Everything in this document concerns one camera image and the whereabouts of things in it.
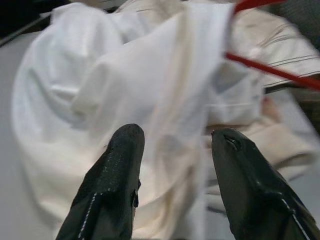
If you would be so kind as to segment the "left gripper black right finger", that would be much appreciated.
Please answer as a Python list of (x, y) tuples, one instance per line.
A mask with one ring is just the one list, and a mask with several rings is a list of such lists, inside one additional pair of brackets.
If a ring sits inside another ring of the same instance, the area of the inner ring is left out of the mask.
[(316, 221), (288, 182), (239, 131), (211, 132), (215, 173), (236, 240), (318, 240)]

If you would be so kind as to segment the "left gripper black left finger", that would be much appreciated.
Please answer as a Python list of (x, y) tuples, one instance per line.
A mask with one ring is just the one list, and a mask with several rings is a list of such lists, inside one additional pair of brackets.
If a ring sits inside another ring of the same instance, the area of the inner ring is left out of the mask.
[(125, 124), (85, 174), (58, 240), (130, 240), (145, 146), (142, 128)]

